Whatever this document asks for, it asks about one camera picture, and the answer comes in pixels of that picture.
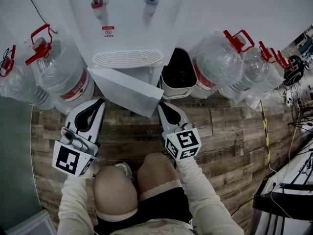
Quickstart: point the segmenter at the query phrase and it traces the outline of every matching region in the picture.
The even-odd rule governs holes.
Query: hazard stripe tape
[[[263,126],[264,126],[264,131],[265,131],[265,138],[266,138],[266,149],[268,150],[268,163],[269,163],[270,153],[269,153],[269,139],[268,139],[268,121],[265,117],[262,101],[260,101],[260,109],[261,109],[261,114],[262,114],[262,119],[263,119]]]

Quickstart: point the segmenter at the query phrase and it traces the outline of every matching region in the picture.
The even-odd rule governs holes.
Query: black shorts
[[[99,235],[109,235],[117,230],[156,218],[169,218],[190,223],[192,215],[189,211],[187,196],[182,187],[168,190],[139,202],[138,211],[125,220],[108,222],[97,216],[98,225],[94,227],[94,231]]]

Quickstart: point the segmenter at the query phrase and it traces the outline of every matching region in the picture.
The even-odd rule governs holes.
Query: red and white sticker
[[[104,37],[114,37],[114,26],[103,26],[102,30],[104,31]]]
[[[215,84],[211,83],[200,73],[198,65],[195,60],[193,61],[193,64],[198,78],[197,84],[206,91],[212,89],[215,86]]]
[[[77,83],[77,85],[74,87],[74,89],[71,90],[69,93],[66,93],[65,95],[61,96],[61,98],[63,98],[66,102],[70,102],[70,101],[77,99],[86,90],[88,82],[89,82],[89,74],[84,69],[82,77]]]

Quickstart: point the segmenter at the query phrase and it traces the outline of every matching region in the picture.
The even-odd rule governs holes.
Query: foot
[[[122,162],[122,163],[119,163],[119,164],[115,164],[114,166],[119,168],[119,169],[121,169],[123,171],[124,175],[128,179],[130,179],[131,181],[134,181],[132,170],[131,170],[131,168],[129,167],[129,165],[127,163]]]

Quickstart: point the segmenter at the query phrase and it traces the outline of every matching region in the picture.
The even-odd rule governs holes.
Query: long sleeve shirt
[[[196,230],[202,235],[244,235],[244,231],[233,221],[194,158],[178,161],[177,165]],[[87,213],[86,179],[69,176],[64,183],[62,194],[58,235],[94,234]],[[177,220],[153,219],[144,224],[119,230],[116,234],[193,235],[189,228],[188,224]]]

